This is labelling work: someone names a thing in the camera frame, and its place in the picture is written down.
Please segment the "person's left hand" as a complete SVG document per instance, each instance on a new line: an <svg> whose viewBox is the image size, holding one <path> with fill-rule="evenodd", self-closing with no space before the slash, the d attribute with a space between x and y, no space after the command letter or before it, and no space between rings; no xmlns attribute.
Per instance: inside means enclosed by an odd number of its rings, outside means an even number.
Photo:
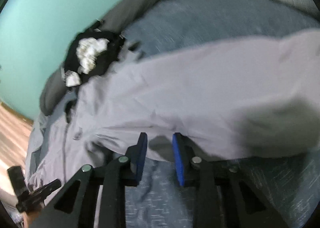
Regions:
<svg viewBox="0 0 320 228"><path fill-rule="evenodd" d="M42 212L43 208L37 208L33 211L29 211L29 212L23 212L22 216L23 216L23 226L24 228L29 228L30 225L34 222L34 220L40 215L40 213Z"/></svg>

